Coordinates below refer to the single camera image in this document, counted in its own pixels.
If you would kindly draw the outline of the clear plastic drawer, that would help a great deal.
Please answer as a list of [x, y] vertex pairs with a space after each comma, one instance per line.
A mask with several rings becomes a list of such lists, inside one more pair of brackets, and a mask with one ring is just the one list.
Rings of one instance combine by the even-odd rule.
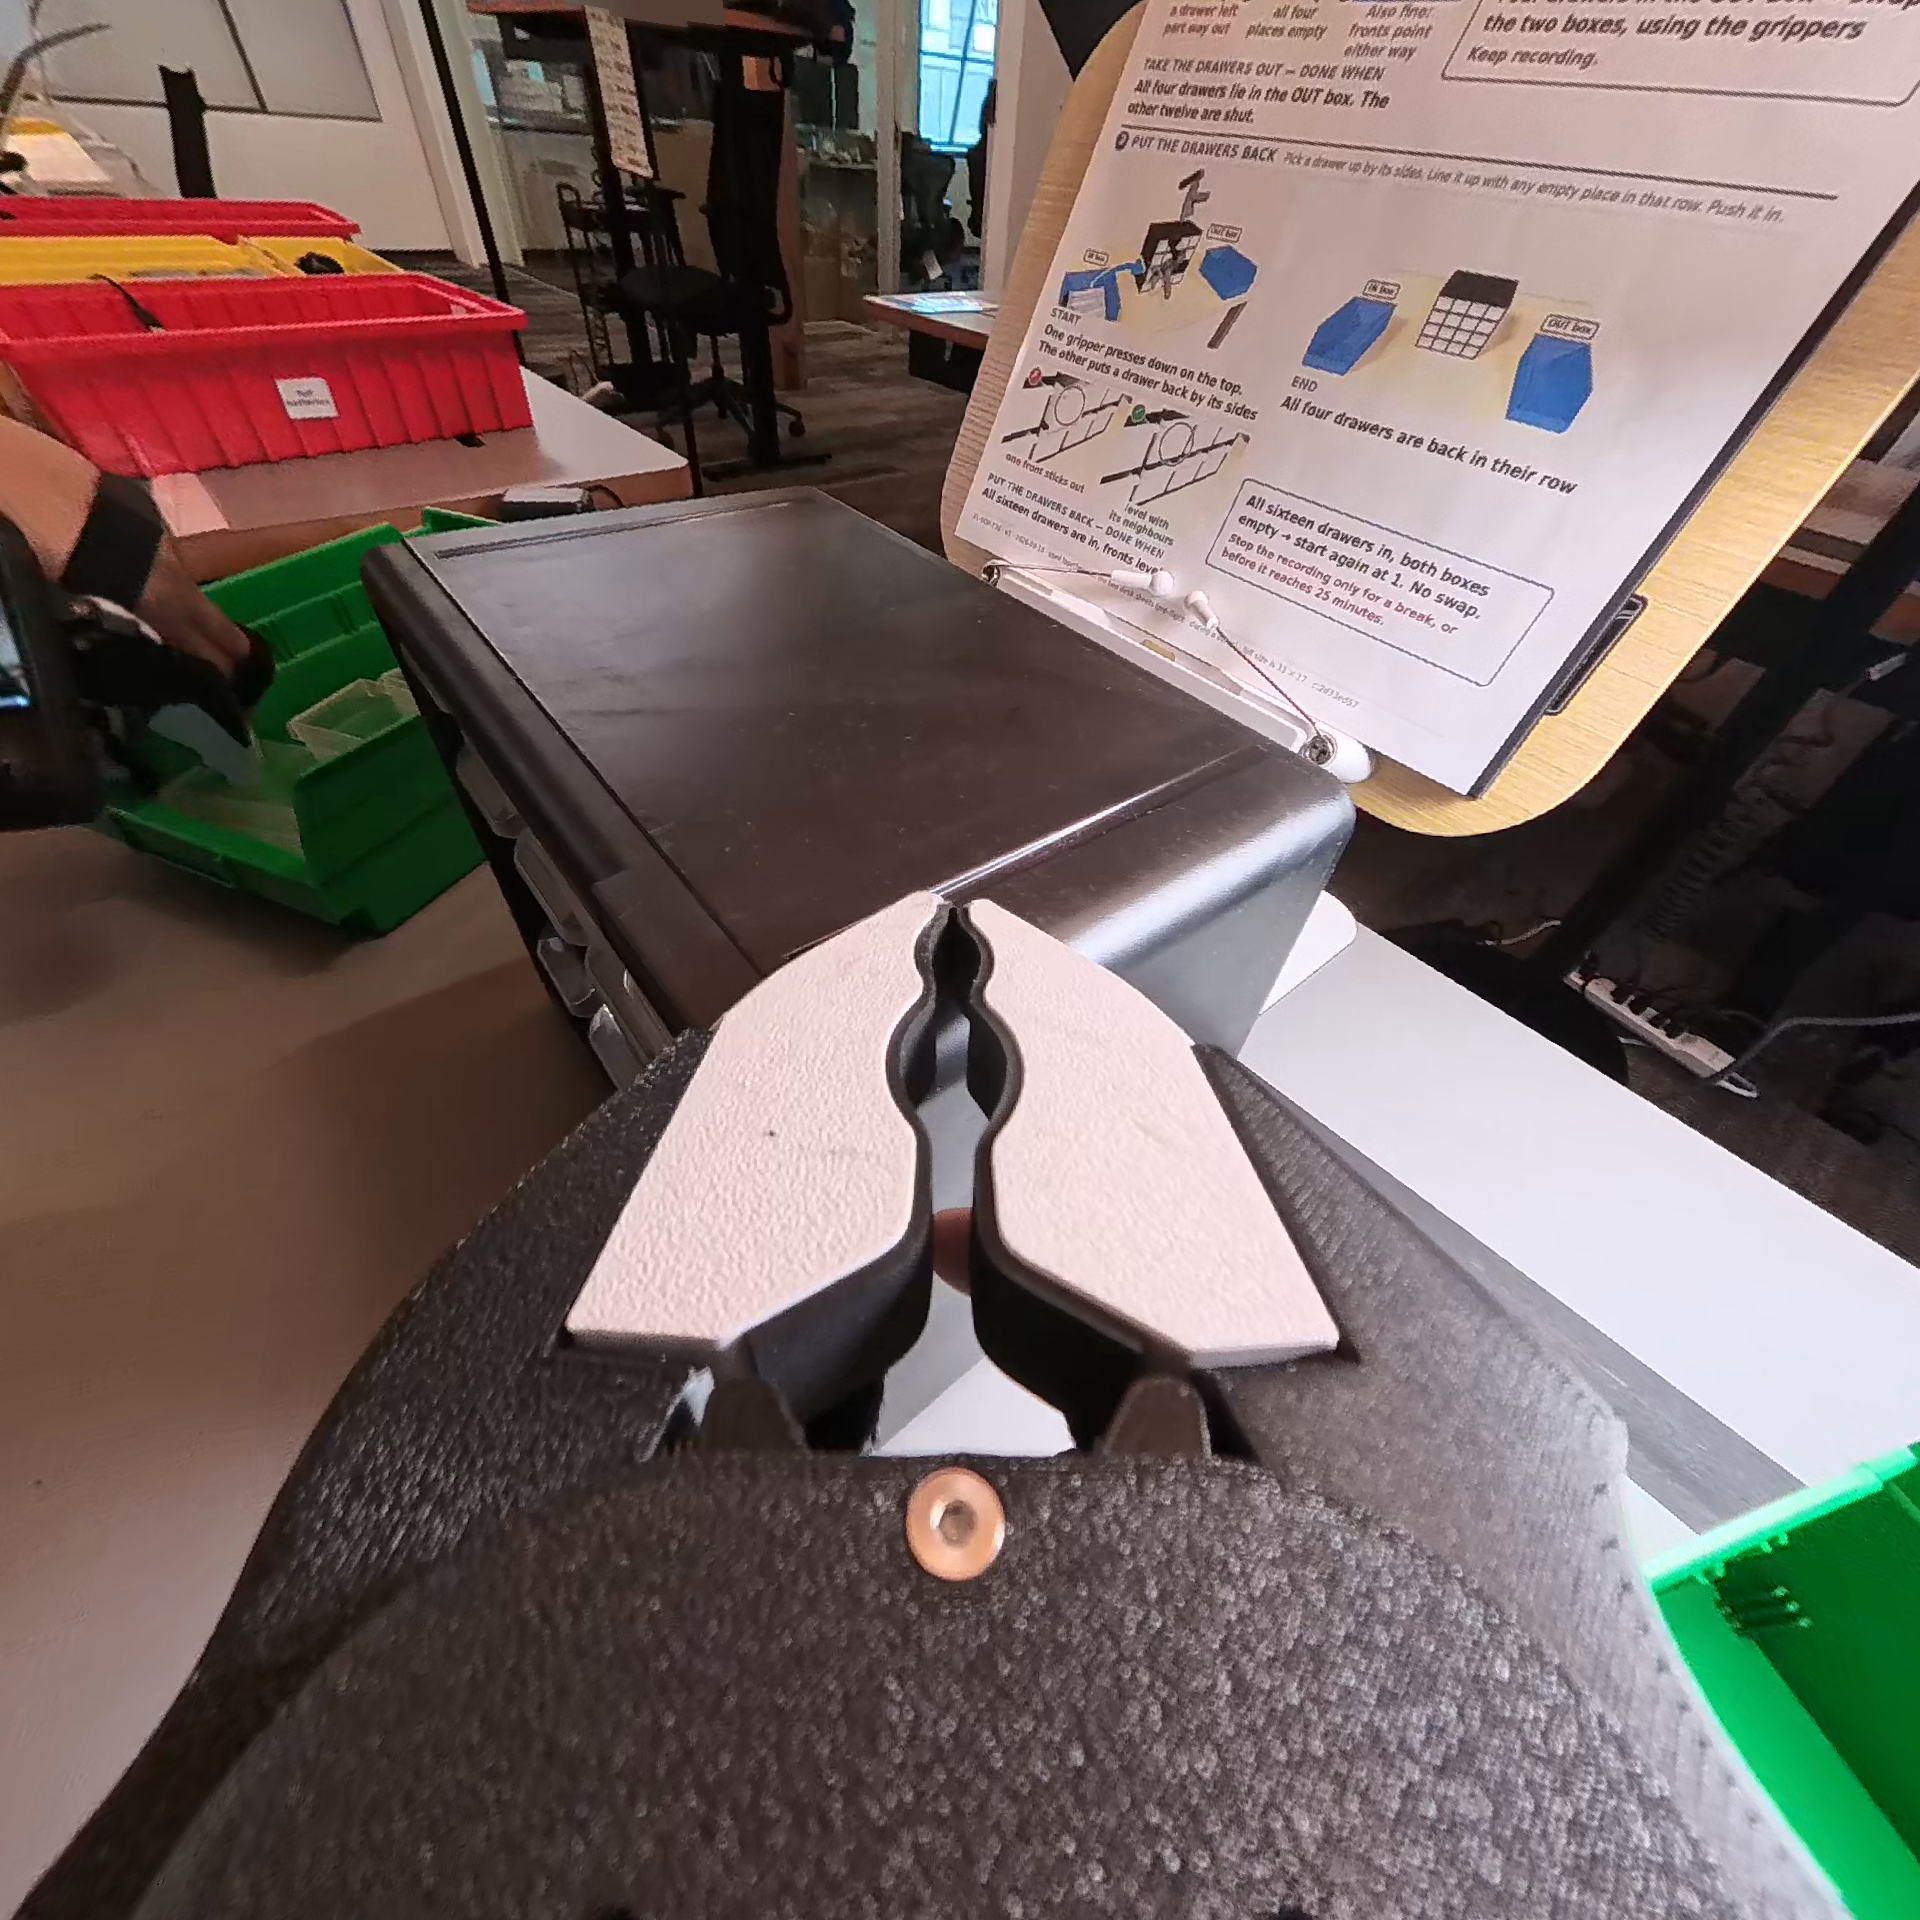
[[231, 781], [203, 763], [160, 783], [146, 804], [164, 806], [192, 822], [237, 833], [261, 846], [299, 857], [305, 833], [297, 815], [297, 794], [321, 762], [297, 742], [267, 741], [261, 763]]
[[337, 762], [419, 717], [417, 697], [397, 667], [355, 678], [325, 700], [297, 711], [285, 733], [314, 762]]

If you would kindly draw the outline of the white power strip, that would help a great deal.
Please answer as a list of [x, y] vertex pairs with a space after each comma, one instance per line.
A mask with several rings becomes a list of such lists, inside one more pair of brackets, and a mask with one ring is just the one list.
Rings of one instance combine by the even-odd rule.
[[1666, 1058], [1669, 1066], [1682, 1068], [1696, 1082], [1740, 1076], [1733, 1051], [1663, 1009], [1644, 989], [1585, 967], [1567, 971], [1564, 982], [1603, 1013], [1626, 1039]]

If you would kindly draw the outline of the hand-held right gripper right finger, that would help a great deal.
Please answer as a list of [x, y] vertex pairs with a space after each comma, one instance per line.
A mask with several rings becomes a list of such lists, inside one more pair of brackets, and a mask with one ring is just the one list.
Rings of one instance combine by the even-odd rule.
[[1091, 1449], [1145, 1379], [1337, 1351], [1340, 1327], [1237, 1129], [1209, 1049], [1117, 974], [991, 900], [968, 1083], [980, 1349]]

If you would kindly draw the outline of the black upright post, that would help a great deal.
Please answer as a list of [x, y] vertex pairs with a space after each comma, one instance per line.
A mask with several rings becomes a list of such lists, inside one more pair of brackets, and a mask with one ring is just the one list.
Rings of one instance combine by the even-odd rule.
[[168, 115], [168, 130], [172, 157], [177, 170], [177, 191], [189, 202], [213, 202], [220, 187], [213, 178], [211, 147], [209, 147], [209, 106], [202, 95], [197, 74], [157, 66], [160, 95]]

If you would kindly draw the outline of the black drawer cabinet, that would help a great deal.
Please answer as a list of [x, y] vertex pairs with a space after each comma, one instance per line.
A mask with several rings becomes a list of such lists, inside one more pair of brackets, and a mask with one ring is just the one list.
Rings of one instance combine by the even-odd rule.
[[986, 897], [1239, 1051], [1349, 788], [818, 489], [410, 537], [368, 602], [677, 1034], [909, 894]]

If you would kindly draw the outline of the green plastic bin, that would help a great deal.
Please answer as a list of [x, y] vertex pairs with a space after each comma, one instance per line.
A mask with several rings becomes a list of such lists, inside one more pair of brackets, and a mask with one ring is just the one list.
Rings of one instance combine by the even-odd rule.
[[[401, 540], [401, 529], [378, 524], [207, 587], [235, 623], [267, 639], [276, 660], [275, 686], [253, 711], [258, 757], [267, 741], [291, 742], [285, 724], [303, 709], [397, 667], [362, 570], [368, 554]], [[389, 932], [483, 857], [421, 716], [357, 751], [321, 762], [305, 780], [299, 857], [146, 804], [160, 783], [202, 763], [160, 737], [146, 737], [139, 747], [151, 783], [120, 783], [98, 833], [337, 929]]]
[[1915, 1447], [1698, 1537], [1649, 1583], [1845, 1909], [1919, 1916]]

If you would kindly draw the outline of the wood-edged side desk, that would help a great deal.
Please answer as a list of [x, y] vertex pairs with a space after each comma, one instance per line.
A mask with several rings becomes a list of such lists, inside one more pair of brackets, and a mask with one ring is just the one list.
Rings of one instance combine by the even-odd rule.
[[483, 513], [515, 487], [610, 491], [625, 505], [691, 495], [687, 459], [524, 370], [532, 420], [475, 441], [433, 439], [181, 471], [149, 483], [181, 542], [251, 537], [306, 524], [417, 524], [426, 509]]

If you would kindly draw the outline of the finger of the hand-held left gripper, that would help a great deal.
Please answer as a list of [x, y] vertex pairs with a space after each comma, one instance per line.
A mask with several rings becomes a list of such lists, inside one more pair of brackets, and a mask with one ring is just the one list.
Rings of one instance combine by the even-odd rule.
[[258, 788], [258, 746], [247, 724], [237, 731], [202, 705], [168, 705], [151, 716], [151, 731], [192, 751], [235, 788]]

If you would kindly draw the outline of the tall black office chair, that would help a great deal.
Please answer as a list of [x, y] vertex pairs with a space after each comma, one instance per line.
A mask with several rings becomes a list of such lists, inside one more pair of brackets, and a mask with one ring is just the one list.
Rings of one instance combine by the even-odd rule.
[[768, 15], [730, 13], [723, 30], [692, 39], [715, 57], [704, 202], [713, 270], [680, 257], [672, 205], [652, 213], [663, 262], [629, 267], [615, 283], [615, 311], [625, 322], [656, 325], [663, 363], [643, 370], [637, 346], [618, 387], [634, 399], [652, 394], [680, 410], [692, 473], [699, 468], [692, 410], [704, 399], [744, 425], [749, 468], [777, 471], [783, 425], [796, 437], [805, 429], [800, 414], [777, 397], [772, 351], [775, 332], [797, 318], [779, 205], [792, 153], [786, 85], [802, 34]]

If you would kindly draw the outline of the low red bin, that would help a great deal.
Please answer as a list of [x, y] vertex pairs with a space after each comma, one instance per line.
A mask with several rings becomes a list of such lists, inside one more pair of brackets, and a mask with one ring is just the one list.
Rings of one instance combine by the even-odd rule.
[[5, 235], [203, 235], [341, 237], [362, 233], [357, 220], [297, 198], [114, 198], [114, 197], [3, 197]]

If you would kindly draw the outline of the pale desk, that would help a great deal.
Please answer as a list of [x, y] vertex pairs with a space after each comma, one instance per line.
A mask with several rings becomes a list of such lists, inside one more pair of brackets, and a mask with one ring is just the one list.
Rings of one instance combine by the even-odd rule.
[[[202, 1654], [403, 1293], [608, 1092], [490, 876], [345, 943], [93, 833], [5, 836], [5, 1914]], [[1355, 930], [1247, 1063], [1517, 1306], [1708, 1418], [1633, 1539], [1915, 1439], [1915, 1268]]]

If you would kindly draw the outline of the large red ribbed bin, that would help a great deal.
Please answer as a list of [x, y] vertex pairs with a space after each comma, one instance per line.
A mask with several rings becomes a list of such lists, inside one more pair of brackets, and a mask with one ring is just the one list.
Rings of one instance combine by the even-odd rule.
[[97, 467], [157, 477], [524, 429], [519, 308], [424, 275], [8, 285], [5, 369]]

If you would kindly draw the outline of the orange-top background table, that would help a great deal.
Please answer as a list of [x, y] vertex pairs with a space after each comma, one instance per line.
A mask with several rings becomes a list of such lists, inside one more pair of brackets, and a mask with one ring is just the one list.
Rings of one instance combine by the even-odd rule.
[[907, 373], [949, 394], [971, 394], [999, 303], [980, 292], [864, 294], [864, 316], [905, 335]]

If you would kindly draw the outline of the grid of clear drawers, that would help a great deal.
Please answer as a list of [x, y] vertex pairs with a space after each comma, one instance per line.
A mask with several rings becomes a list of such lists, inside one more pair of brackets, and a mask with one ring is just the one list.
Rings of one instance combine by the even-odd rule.
[[449, 766], [522, 947], [530, 954], [549, 996], [608, 1082], [618, 1089], [632, 1085], [677, 1034], [474, 747], [465, 742], [453, 749]]

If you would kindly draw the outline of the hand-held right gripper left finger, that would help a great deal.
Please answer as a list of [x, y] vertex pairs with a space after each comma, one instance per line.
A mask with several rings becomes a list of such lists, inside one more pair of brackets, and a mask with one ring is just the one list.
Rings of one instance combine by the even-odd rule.
[[928, 1315], [912, 1082], [951, 913], [905, 897], [721, 1017], [567, 1310], [570, 1343], [757, 1379], [800, 1423], [883, 1380]]

